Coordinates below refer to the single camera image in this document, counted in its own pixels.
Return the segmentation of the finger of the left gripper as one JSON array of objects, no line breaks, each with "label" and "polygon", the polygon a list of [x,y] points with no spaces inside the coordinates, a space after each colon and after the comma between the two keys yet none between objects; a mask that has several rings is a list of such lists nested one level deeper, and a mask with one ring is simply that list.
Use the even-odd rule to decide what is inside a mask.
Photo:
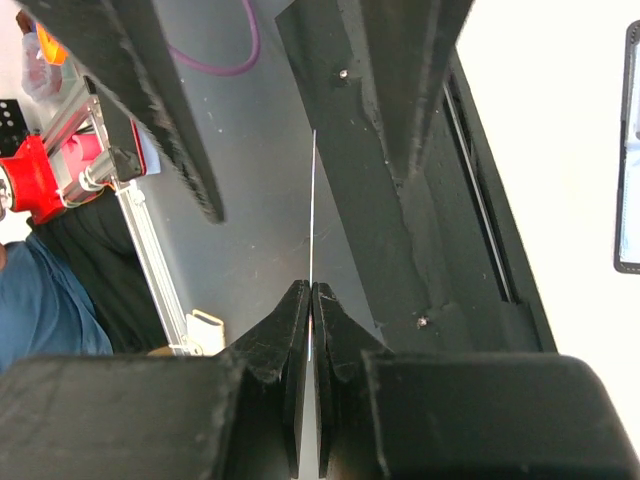
[{"label": "finger of the left gripper", "polygon": [[418,168],[470,1],[357,1],[376,119],[393,176]]},{"label": "finger of the left gripper", "polygon": [[151,1],[23,1],[90,78],[140,124],[204,216],[225,220],[209,156]]}]

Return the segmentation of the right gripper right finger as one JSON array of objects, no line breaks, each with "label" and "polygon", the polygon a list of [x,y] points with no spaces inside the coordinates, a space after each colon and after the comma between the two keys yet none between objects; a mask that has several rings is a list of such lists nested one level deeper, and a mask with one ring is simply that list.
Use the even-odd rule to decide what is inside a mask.
[{"label": "right gripper right finger", "polygon": [[548,353],[395,353],[311,294],[323,479],[635,479],[599,377]]}]

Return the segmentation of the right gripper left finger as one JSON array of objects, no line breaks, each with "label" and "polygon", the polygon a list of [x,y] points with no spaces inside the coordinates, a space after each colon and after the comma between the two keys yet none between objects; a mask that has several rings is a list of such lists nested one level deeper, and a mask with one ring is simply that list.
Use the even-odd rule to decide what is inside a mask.
[{"label": "right gripper left finger", "polygon": [[44,356],[1,378],[5,479],[293,479],[309,285],[220,353]]}]

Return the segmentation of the black leather card holder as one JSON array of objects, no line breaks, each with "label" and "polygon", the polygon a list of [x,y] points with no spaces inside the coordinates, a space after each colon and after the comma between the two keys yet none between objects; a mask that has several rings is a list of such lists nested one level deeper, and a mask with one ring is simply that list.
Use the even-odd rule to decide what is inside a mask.
[{"label": "black leather card holder", "polygon": [[625,37],[614,268],[639,274],[639,21]]}]

